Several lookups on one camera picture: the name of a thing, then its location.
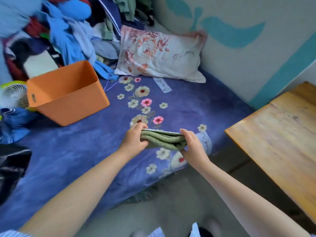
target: white fan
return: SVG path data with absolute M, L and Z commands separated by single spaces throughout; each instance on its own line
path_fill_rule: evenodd
M 28 108 L 27 87 L 23 81 L 12 81 L 4 84 L 0 88 L 0 107 Z

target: black plastic bag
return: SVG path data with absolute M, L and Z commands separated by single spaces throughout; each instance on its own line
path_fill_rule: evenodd
M 26 147 L 0 144 L 0 205 L 10 196 L 25 175 L 32 155 Z

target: purple floral bedsheet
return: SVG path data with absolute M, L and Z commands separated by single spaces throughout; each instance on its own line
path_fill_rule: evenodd
M 252 113 L 228 87 L 201 70 L 205 84 L 152 77 L 124 77 L 106 94 L 110 106 L 60 127 L 43 117 L 19 144 L 33 151 L 29 168 L 0 207 L 0 231 L 18 229 L 59 191 L 117 150 L 137 122 L 151 129 L 197 133 L 208 154 L 224 147 L 224 130 Z M 179 152 L 146 149 L 118 173 L 95 209 L 108 210 L 161 178 L 185 167 Z

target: hand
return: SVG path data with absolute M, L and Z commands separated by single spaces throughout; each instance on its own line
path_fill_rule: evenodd
M 148 146 L 147 140 L 140 140 L 140 132 L 144 128 L 148 129 L 148 126 L 143 122 L 139 122 L 133 125 L 126 132 L 125 138 L 123 139 L 118 152 L 122 152 L 124 155 L 126 155 L 128 157 L 128 160 L 134 158 L 141 151 L 143 151 L 146 146 Z
M 188 143 L 188 150 L 180 150 L 184 159 L 194 168 L 198 169 L 202 167 L 206 162 L 210 161 L 207 154 L 204 151 L 202 143 L 198 137 L 192 132 L 186 129 L 180 129 L 180 133 L 185 136 Z

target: forearm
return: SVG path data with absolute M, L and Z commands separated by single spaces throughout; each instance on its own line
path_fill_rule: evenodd
M 113 153 L 51 199 L 19 231 L 33 237 L 74 236 L 127 161 L 125 153 Z
M 310 236 L 285 213 L 210 161 L 196 169 L 214 187 L 251 237 Z

